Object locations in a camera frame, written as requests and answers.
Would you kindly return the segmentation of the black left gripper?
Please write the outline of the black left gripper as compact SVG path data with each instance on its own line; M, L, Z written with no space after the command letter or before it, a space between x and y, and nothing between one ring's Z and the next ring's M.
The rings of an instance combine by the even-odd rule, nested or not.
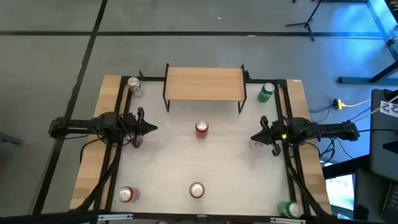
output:
M123 121L125 127L128 131L129 138L131 140L131 144L137 148L137 137L145 136L146 134L153 132L158 129L158 127L154 124L150 124L147 121L143 120L144 118L144 109L142 107L138 107L137 114L134 115L132 113L126 113L123 117Z

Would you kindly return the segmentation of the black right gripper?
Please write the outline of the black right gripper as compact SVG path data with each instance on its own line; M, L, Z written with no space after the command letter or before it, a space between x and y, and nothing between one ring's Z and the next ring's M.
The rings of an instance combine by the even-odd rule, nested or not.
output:
M269 126L269 120L266 116L261 117L262 129L251 136L251 141L254 141L258 145L271 145L273 156L278 156L282 149L276 143L276 141L282 141L286 138L284 131L284 125L279 121L274 121Z

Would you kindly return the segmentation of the green Sprite can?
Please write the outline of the green Sprite can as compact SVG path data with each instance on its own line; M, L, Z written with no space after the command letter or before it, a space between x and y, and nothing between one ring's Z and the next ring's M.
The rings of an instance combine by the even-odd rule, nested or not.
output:
M275 91L275 86L272 83L263 84L257 96L258 101L261 103L268 102L270 98L273 96L274 91Z
M303 215L303 208L297 202L280 202L277 209L282 216L287 218L300 218Z

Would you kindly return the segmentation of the red Fanta strawberry can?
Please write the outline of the red Fanta strawberry can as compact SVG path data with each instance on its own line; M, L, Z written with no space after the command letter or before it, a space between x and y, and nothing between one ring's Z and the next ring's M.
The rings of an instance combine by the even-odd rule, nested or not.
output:
M119 191L119 201L122 203L135 202L140 196L140 191L137 188L124 186Z
M190 195L193 198L201 198L205 193L205 187L200 182L194 182L189 188Z

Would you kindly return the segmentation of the lit screen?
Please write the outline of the lit screen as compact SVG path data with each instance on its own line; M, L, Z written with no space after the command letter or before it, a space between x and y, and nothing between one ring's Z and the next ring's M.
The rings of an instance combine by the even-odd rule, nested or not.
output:
M354 210L355 175L344 175L327 179L326 191L334 215L352 219Z

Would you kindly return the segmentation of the black cabinet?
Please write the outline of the black cabinet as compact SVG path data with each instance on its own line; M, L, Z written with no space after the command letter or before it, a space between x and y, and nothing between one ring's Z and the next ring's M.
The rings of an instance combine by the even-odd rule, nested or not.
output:
M371 92L371 111L381 109L381 101L390 90L373 89ZM370 155L371 170L385 178L398 181L398 146L391 150L384 144L398 141L398 118L382 114L380 110L371 115Z

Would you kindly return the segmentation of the black tripod stand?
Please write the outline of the black tripod stand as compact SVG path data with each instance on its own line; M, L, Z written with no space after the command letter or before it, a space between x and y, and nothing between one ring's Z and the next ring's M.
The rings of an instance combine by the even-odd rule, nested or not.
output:
M314 1L317 2L317 5L316 5L316 7L314 8L314 10L312 11L310 17L309 17L305 22L293 23L293 24L286 24L286 25L285 25L286 27L294 27L294 26L301 26L301 27L303 27L303 28L306 29L306 30L308 31L308 33L310 34L310 40L311 40L312 42L314 42L315 39L314 39L314 35L313 35L313 32L312 32L312 29L311 29L311 27L310 27L310 23L311 23L311 21L312 21L314 15L315 15L315 13L316 13L316 11L318 10L320 4L323 2L323 0L314 0Z

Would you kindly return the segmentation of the black crossbar with silver brackets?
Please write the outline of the black crossbar with silver brackets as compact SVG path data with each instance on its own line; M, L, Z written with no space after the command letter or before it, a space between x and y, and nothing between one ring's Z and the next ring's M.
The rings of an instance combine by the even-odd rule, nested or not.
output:
M204 215L204 214L174 214L174 213L129 213L108 212L106 210L78 211L61 213L45 213L36 215L21 215L0 217L0 224L81 224L86 222L104 222L113 220L186 220L208 223L210 221L224 222L264 222L279 224L386 224L361 220L339 219L334 216L318 217L302 215L299 218L287 218L277 215Z

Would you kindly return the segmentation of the white black marker tag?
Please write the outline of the white black marker tag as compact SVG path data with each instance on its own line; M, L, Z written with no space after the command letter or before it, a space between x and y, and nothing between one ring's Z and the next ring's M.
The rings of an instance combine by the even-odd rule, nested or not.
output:
M398 118L398 104L381 101L380 113Z

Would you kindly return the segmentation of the grey floor object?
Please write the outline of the grey floor object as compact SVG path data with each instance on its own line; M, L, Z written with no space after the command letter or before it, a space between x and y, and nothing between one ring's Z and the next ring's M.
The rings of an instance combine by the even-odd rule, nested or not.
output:
M9 142L9 143L17 145L17 146L21 146L23 144L23 140L18 139L14 136L8 135L3 132L0 132L0 141L1 142Z

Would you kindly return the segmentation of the black table frame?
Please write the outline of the black table frame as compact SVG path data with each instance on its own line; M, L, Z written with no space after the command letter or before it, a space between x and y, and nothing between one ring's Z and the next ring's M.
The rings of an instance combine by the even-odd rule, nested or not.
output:
M204 215L278 215L280 202L296 201L308 214L331 212L318 152L312 142L301 147L276 143L282 151L273 156L272 146L251 149L251 136L261 130L260 119L282 121L296 116L305 106L297 95L302 82L274 80L275 92L267 103L257 94L261 79L247 78L247 99L241 113L232 101L172 100L167 111L162 97L164 77L143 78L144 95L132 95L126 77L103 79L95 115L104 112L135 113L158 127L146 134L139 148L123 142L112 146L89 137L83 151L71 208L105 209L110 212L174 213ZM195 124L209 125L205 139L197 138ZM194 182L205 187L193 198ZM122 187L139 189L135 202L122 203Z

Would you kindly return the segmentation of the wooden shelf black metal frame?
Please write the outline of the wooden shelf black metal frame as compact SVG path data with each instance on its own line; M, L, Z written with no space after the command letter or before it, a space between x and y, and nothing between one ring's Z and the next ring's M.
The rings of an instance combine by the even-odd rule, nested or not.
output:
M162 97L167 111L172 100L232 101L241 113L246 99L248 71L239 68L171 67L165 68Z

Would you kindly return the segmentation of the black metal desk frame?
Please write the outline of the black metal desk frame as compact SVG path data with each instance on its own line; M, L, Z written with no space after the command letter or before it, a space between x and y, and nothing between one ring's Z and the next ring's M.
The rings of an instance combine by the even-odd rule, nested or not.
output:
M389 36L386 29L384 28L379 16L377 15L376 10L374 9L371 1L368 0L366 2L368 10L373 16L374 22L379 29L381 37L385 42L385 46L387 50L391 54L394 59L394 63L383 69L381 72L376 74L371 78L364 77L339 77L338 83L341 84L352 84L352 85L391 85L398 86L398 78L390 78L391 75L398 72L398 51L394 48L392 37Z

